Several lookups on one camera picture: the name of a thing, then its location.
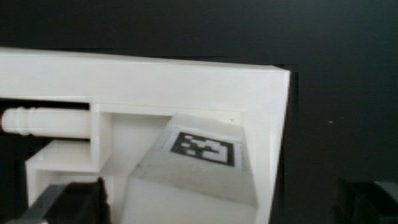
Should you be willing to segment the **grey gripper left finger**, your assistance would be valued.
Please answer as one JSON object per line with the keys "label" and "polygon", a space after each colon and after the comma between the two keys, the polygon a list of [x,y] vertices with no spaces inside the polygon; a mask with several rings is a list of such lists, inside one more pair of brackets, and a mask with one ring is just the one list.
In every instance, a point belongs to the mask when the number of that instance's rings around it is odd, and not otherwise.
{"label": "grey gripper left finger", "polygon": [[112,224],[103,179],[50,185],[16,224]]}

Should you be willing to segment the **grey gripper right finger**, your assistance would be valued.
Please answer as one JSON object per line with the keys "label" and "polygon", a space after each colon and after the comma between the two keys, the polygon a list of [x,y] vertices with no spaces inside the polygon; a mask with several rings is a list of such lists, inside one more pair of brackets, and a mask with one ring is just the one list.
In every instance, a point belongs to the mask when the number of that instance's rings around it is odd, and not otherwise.
{"label": "grey gripper right finger", "polygon": [[398,224],[398,184],[337,180],[334,224]]}

